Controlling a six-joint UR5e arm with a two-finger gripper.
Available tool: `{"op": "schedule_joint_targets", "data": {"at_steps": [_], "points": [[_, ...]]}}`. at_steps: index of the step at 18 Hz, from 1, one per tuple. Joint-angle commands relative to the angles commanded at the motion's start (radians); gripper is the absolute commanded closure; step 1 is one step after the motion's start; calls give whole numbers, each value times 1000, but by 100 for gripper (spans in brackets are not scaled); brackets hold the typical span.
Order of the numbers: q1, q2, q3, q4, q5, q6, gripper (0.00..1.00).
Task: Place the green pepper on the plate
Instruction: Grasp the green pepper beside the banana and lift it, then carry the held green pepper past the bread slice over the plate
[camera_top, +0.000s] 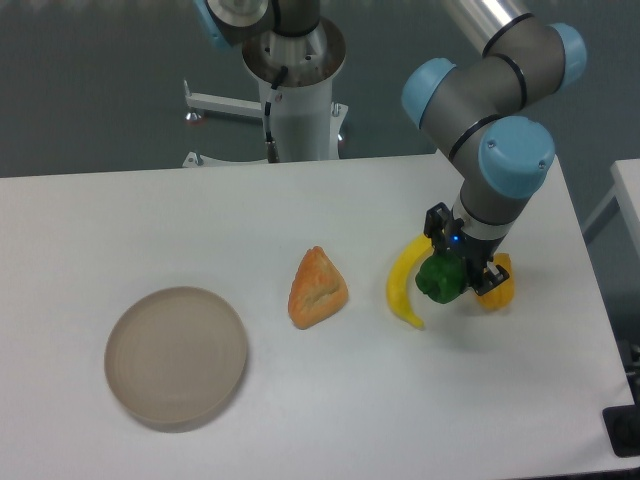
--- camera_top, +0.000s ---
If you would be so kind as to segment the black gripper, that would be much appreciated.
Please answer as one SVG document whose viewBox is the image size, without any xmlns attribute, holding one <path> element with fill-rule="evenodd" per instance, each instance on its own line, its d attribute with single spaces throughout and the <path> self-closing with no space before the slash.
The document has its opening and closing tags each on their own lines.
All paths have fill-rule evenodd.
<svg viewBox="0 0 640 480">
<path fill-rule="evenodd" d="M 505 236 L 489 240 L 475 238 L 462 230 L 460 219 L 449 217 L 450 210 L 442 202 L 426 212 L 423 233 L 433 249 L 450 251 L 462 260 L 466 280 L 472 280 L 472 289 L 477 295 L 485 295 L 508 280 L 508 271 L 493 262 Z"/>
</svg>

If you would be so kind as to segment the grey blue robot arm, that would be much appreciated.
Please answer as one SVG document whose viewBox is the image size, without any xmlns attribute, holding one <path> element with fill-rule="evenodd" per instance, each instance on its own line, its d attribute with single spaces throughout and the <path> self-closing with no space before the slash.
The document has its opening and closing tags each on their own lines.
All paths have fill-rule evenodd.
<svg viewBox="0 0 640 480">
<path fill-rule="evenodd" d="M 259 86 L 268 161 L 330 158 L 332 82 L 346 43 L 319 3 L 199 1 L 195 8 L 216 46 L 242 49 Z M 411 122 L 463 178 L 455 203 L 432 207 L 425 219 L 434 251 L 416 283 L 440 303 L 467 290 L 486 295 L 508 279 L 495 251 L 555 158 L 549 132 L 522 111 L 578 80 L 587 62 L 574 28 L 544 25 L 519 1 L 448 1 L 445 9 L 479 62 L 461 69 L 429 60 L 401 95 Z"/>
</svg>

